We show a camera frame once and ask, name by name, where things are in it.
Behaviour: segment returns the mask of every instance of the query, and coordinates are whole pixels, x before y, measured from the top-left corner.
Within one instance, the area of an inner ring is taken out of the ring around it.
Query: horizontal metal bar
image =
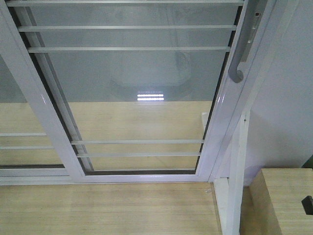
[[[0,137],[8,136],[46,136],[46,133],[0,133]]]
[[[230,51],[230,47],[30,47],[29,53],[49,53],[62,51]]]
[[[67,176],[65,168],[19,168],[19,169],[2,169],[0,168],[0,177],[6,176]]]
[[[204,140],[119,140],[119,141],[72,141],[72,145],[82,144],[186,144],[204,143]]]
[[[0,177],[0,186],[4,185],[69,185],[75,184],[70,176],[15,176]]]
[[[243,0],[10,0],[6,2],[9,7],[44,6],[65,4],[234,4],[243,5]]]
[[[63,164],[12,164],[0,165],[0,170],[3,169],[65,169]]]
[[[0,150],[54,149],[53,146],[0,146]]]
[[[168,171],[171,171],[171,170],[195,170],[194,168],[162,168],[162,169],[115,169],[115,170],[94,170],[93,172],[110,172],[110,171],[117,171],[117,172],[122,172],[122,171],[150,171],[150,170],[168,170]]]
[[[185,157],[199,156],[200,152],[171,152],[171,153],[82,153],[78,158],[111,158],[111,157]]]
[[[42,32],[50,30],[103,30],[103,29],[230,29],[236,30],[235,25],[219,24],[219,25],[108,25],[108,26],[20,26],[19,32]]]

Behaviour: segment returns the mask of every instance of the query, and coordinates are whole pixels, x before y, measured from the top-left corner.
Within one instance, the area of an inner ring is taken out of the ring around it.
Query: white aluminum frame
[[[18,7],[15,9],[17,14],[20,16],[19,20],[21,24],[24,25],[37,25],[37,22],[29,9],[29,7]],[[35,37],[28,38],[30,43],[36,47],[45,47],[45,43],[40,34],[35,33]],[[44,76],[47,80],[48,86],[53,94],[54,101],[62,113],[63,121],[67,127],[68,134],[72,137],[73,141],[81,140],[81,135],[77,128],[74,117],[70,111],[70,107],[66,101],[64,94],[61,89],[59,89],[60,84],[58,80],[58,75],[54,69],[54,66],[51,62],[51,59],[48,54],[36,54],[39,66],[44,73]],[[77,145],[76,150],[78,153],[86,153],[87,150],[83,145]],[[83,158],[81,159],[85,170],[92,171],[94,170],[91,164],[90,159]]]
[[[246,67],[242,69],[245,79],[240,83],[234,83],[224,73],[202,150],[202,155],[207,157],[200,158],[198,165],[200,171],[204,167],[209,172],[207,180],[210,182],[218,178],[220,165],[262,64],[263,51],[268,50],[269,42],[273,38],[283,14],[284,9],[279,9],[280,12],[272,14],[275,4],[276,0],[267,1],[249,56],[245,62]],[[241,30],[242,20],[240,18],[237,31]],[[265,31],[268,24],[271,24],[271,27]],[[235,35],[234,43],[236,40],[238,40],[238,34]],[[232,57],[233,51],[231,50],[225,71],[228,71]]]
[[[219,146],[216,142],[210,142],[211,145],[209,149],[211,149],[212,155],[210,156],[211,174],[209,181],[213,181],[219,177],[219,169],[224,161],[225,152],[229,146],[238,120],[242,113],[250,111],[276,51],[279,48],[277,45],[287,29],[297,4],[298,0],[268,0],[267,2],[259,29],[251,47],[254,51],[250,51],[246,62],[249,65],[249,67],[246,68],[245,74],[248,79],[241,87],[240,83],[228,84],[228,89],[231,88],[238,92],[238,98],[235,94],[225,94],[225,96],[223,96],[224,108],[231,109],[231,104],[233,104],[234,111],[231,115],[227,114],[225,110],[218,110],[216,112],[218,117],[227,120],[229,125],[223,130],[223,136],[218,135],[216,130],[212,130],[213,134],[219,136]],[[265,27],[268,24],[270,24],[270,27],[265,31]]]
[[[227,201],[222,195],[223,204],[227,205],[227,214],[225,221],[224,208],[220,208],[223,217],[221,217],[223,235],[238,235],[240,227],[240,214],[241,214],[241,202],[243,195],[244,176],[245,176],[245,161],[246,161],[246,145],[248,138],[249,117],[251,108],[255,99],[262,87],[262,84],[267,77],[268,70],[275,58],[277,51],[279,50],[279,44],[289,26],[292,16],[299,4],[299,0],[290,0],[286,2],[278,2],[275,6],[276,12],[273,14],[275,17],[279,17],[278,25],[274,27],[274,33],[270,40],[270,44],[266,54],[261,63],[261,68],[256,76],[256,80],[253,84],[252,90],[243,108],[240,120],[232,135],[231,140],[231,162],[229,173],[229,187]],[[218,179],[215,182],[224,182],[225,179]]]
[[[18,1],[9,1],[8,5],[17,3]],[[31,1],[19,1],[22,4],[29,4]],[[196,3],[200,1],[189,1],[189,3]],[[243,1],[231,1],[234,3],[243,3]],[[242,10],[242,16],[245,15],[246,2],[244,2],[244,7]],[[243,19],[239,20],[237,31],[235,33],[235,38],[233,44],[235,45],[238,41],[238,36],[241,31]],[[22,90],[26,100],[32,107],[35,115],[38,117],[40,123],[42,124],[46,134],[50,137],[53,146],[55,147],[61,161],[63,162],[69,176],[72,181],[65,180],[64,183],[122,183],[122,182],[207,182],[210,175],[210,149],[209,145],[212,141],[210,135],[211,127],[207,133],[207,138],[202,149],[200,161],[197,167],[196,174],[166,174],[166,175],[85,175],[80,163],[73,151],[71,143],[69,142],[66,133],[58,119],[58,116],[53,108],[51,101],[49,100],[48,94],[44,89],[40,77],[31,61],[27,49],[19,35],[19,32],[11,18],[11,15],[7,9],[4,0],[0,0],[0,31],[1,31],[1,44],[0,44],[0,54],[3,57],[6,65],[10,69],[13,77],[15,78],[17,84]],[[230,55],[228,63],[226,64],[225,71],[228,70],[229,61],[231,61],[234,54],[234,49],[230,49]],[[214,108],[214,113],[216,113],[222,105],[223,94],[226,92],[226,85],[231,81],[227,80],[227,74],[224,74],[221,89],[219,91],[218,99]],[[214,125],[217,121],[217,115],[213,114],[210,124]],[[9,177],[4,177],[5,183],[1,184],[11,184],[16,183],[16,178],[12,178],[10,182]],[[23,177],[19,177],[20,182],[26,182]]]

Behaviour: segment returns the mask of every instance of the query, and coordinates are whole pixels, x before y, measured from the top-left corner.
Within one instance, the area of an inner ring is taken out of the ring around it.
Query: window bar
[[[46,133],[0,133],[0,137],[9,136],[46,136]]]
[[[54,149],[53,146],[0,146],[0,150]]]
[[[49,53],[61,51],[230,51],[230,47],[30,47],[29,53]]]
[[[114,140],[114,141],[72,141],[72,145],[80,144],[186,144],[204,143],[204,140]]]
[[[110,158],[110,157],[186,157],[199,156],[200,152],[170,152],[170,153],[83,153],[78,158]]]
[[[104,29],[229,29],[236,30],[235,25],[219,24],[219,25],[106,25],[106,26],[20,26],[19,32],[42,32],[50,30],[104,30]]]
[[[242,6],[243,0],[10,0],[9,7],[66,5],[66,4],[233,4]]]

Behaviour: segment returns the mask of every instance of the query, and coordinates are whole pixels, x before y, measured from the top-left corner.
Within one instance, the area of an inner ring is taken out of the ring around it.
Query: light wood panel
[[[301,204],[313,195],[312,169],[262,169],[251,194],[263,235],[312,234],[312,216]]]
[[[201,114],[211,101],[70,103],[84,140],[202,139]],[[27,103],[1,103],[4,133],[44,132]],[[3,146],[51,145],[48,137],[0,137]],[[87,145],[90,153],[198,152],[200,144]],[[94,168],[194,168],[194,157],[94,158]],[[54,150],[1,150],[0,165],[61,164]]]
[[[95,170],[195,169],[197,156],[91,158]]]
[[[240,235],[261,235],[261,228],[257,218],[249,187],[244,187],[241,204]]]
[[[1,133],[44,133],[28,103],[0,103]],[[47,136],[0,137],[0,146],[51,145]],[[54,149],[0,150],[0,165],[62,164]]]
[[[202,139],[211,101],[70,103],[84,140]]]
[[[208,183],[4,186],[2,235],[221,235]]]
[[[202,139],[211,101],[70,103],[84,140]],[[198,152],[200,144],[88,144],[90,153]],[[92,158],[96,170],[194,168],[194,157]]]

